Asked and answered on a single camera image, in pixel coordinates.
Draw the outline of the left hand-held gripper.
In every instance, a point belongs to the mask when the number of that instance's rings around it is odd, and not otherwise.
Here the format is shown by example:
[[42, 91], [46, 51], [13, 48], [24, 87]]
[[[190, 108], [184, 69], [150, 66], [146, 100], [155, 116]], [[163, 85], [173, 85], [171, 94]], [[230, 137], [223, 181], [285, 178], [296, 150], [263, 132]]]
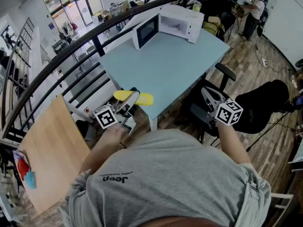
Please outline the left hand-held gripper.
[[136, 87], [130, 91], [116, 91], [115, 98], [120, 102], [111, 103], [100, 107], [94, 111], [94, 116], [99, 122], [102, 129], [106, 129], [114, 124], [121, 125], [128, 131], [130, 135], [135, 126], [134, 116], [129, 112], [130, 108], [136, 103], [140, 96], [140, 92]]

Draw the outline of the black metal railing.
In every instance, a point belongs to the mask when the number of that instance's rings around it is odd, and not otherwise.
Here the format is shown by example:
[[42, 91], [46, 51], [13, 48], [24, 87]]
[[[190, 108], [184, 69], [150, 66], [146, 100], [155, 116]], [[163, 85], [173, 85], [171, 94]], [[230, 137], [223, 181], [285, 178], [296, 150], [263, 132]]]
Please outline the black metal railing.
[[[25, 127], [29, 127], [29, 122], [34, 121], [34, 113], [46, 100], [46, 98], [65, 80], [72, 72], [74, 72], [83, 62], [90, 59], [94, 54], [98, 53], [99, 56], [105, 55], [104, 47], [124, 36], [125, 34], [132, 31], [132, 28], [128, 28], [113, 38], [105, 41], [103, 44], [100, 43], [98, 35], [110, 29], [111, 27], [123, 22], [126, 19], [132, 18], [138, 14], [144, 13], [150, 9], [159, 8], [162, 5], [177, 2], [178, 5], [184, 8], [192, 6], [190, 0], [155, 0], [144, 5], [132, 8], [121, 15], [111, 18], [103, 24], [95, 27], [84, 36], [80, 37], [75, 43], [65, 47], [61, 50], [55, 58], [45, 67], [42, 71], [33, 79], [31, 84], [26, 85], [25, 83], [19, 84], [18, 86], [23, 88], [23, 93], [18, 95], [18, 101], [15, 106], [12, 107], [9, 115], [5, 114], [6, 108], [6, 92], [2, 92], [2, 106], [1, 106], [1, 125], [2, 130], [0, 131], [0, 146], [9, 150], [15, 150], [18, 148], [19, 143], [22, 142], [26, 135], [23, 130]], [[73, 65], [58, 81], [56, 81], [48, 91], [43, 93], [41, 99], [37, 102], [35, 107], [31, 105], [31, 97], [34, 92], [45, 82], [45, 80], [51, 75], [55, 69], [57, 69], [66, 59], [68, 59], [74, 52], [80, 49], [84, 44], [92, 41], [94, 49], [89, 52], [83, 59], [79, 60]]]

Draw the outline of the person's left forearm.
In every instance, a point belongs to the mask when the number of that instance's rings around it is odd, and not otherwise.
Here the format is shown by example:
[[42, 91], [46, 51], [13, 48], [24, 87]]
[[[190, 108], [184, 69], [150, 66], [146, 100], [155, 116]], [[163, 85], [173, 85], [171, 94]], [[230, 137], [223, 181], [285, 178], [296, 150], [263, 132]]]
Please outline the person's left forearm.
[[108, 127], [82, 163], [79, 174], [88, 170], [95, 173], [100, 169], [106, 160], [118, 151], [120, 140], [126, 133], [127, 130], [118, 123]]

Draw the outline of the white wooden frame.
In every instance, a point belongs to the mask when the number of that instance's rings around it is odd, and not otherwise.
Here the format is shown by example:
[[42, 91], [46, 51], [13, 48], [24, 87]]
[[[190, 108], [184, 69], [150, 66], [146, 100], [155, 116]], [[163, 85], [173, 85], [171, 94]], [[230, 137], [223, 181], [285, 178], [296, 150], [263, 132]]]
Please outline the white wooden frame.
[[273, 199], [278, 199], [278, 203], [274, 205], [274, 210], [281, 210], [282, 212], [273, 223], [272, 227], [281, 227], [283, 221], [287, 218], [294, 209], [294, 195], [271, 193]]

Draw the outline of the yellow green backpack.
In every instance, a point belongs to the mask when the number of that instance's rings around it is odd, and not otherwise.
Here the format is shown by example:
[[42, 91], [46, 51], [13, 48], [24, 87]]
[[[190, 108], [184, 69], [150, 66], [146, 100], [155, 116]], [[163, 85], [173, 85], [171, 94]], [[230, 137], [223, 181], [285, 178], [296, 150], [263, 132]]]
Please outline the yellow green backpack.
[[225, 27], [219, 17], [209, 16], [202, 28], [224, 42]]

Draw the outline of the light wooden board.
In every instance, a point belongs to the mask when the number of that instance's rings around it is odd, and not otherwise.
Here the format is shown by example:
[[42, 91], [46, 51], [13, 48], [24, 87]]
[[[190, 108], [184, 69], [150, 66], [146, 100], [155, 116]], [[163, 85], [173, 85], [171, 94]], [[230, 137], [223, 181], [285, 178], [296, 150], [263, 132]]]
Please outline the light wooden board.
[[38, 215], [61, 204], [90, 152], [62, 95], [35, 120], [18, 149], [34, 172], [36, 187], [25, 190]]

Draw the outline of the black high-back office chair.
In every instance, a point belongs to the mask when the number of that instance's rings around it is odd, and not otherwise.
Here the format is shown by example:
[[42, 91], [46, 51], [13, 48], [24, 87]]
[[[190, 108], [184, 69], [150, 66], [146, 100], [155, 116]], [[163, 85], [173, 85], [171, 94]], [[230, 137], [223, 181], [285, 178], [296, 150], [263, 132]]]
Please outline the black high-back office chair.
[[232, 3], [229, 0], [203, 1], [200, 12], [204, 14], [203, 22], [207, 21], [209, 16], [219, 17], [225, 27], [225, 32], [236, 20], [236, 16], [232, 13]]

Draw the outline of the white microwave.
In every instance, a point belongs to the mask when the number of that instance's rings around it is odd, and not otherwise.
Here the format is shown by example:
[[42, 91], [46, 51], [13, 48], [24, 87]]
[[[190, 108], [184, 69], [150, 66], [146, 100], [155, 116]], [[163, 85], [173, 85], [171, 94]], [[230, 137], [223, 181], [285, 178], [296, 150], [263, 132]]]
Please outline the white microwave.
[[133, 28], [133, 43], [140, 50], [159, 32], [196, 43], [203, 24], [204, 14], [178, 5], [164, 5], [156, 14]]

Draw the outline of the grey t-shirt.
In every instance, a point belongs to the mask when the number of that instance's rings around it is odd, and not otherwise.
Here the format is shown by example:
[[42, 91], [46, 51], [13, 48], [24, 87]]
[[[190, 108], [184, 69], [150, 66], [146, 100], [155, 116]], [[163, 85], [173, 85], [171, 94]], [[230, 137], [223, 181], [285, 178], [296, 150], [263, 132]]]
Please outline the grey t-shirt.
[[65, 227], [138, 227], [165, 217], [262, 227], [270, 202], [270, 185], [251, 164], [168, 129], [80, 173], [60, 211]]

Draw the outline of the colourful plastic bag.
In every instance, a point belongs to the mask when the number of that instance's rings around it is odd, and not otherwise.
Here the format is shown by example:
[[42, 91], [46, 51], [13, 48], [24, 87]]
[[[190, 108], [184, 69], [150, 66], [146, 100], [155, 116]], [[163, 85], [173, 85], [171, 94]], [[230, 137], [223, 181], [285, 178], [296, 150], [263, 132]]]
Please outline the colourful plastic bag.
[[35, 174], [32, 172], [29, 161], [25, 154], [19, 150], [13, 151], [13, 157], [17, 166], [19, 176], [29, 189], [36, 188]]

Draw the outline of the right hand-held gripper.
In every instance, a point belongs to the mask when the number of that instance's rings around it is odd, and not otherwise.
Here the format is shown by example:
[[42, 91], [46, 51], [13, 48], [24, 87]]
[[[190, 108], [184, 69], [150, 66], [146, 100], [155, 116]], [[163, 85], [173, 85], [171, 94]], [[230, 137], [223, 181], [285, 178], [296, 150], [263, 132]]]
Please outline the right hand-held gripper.
[[238, 103], [227, 100], [219, 91], [211, 87], [203, 87], [201, 93], [211, 110], [206, 118], [209, 127], [215, 122], [231, 126], [239, 121], [243, 108]]

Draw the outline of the person's right forearm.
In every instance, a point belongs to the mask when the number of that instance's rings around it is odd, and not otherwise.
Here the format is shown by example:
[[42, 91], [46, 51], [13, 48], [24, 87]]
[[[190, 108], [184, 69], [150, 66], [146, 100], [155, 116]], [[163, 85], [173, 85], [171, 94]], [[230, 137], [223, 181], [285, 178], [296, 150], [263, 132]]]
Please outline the person's right forearm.
[[251, 164], [250, 157], [232, 126], [216, 122], [222, 151], [237, 164]]

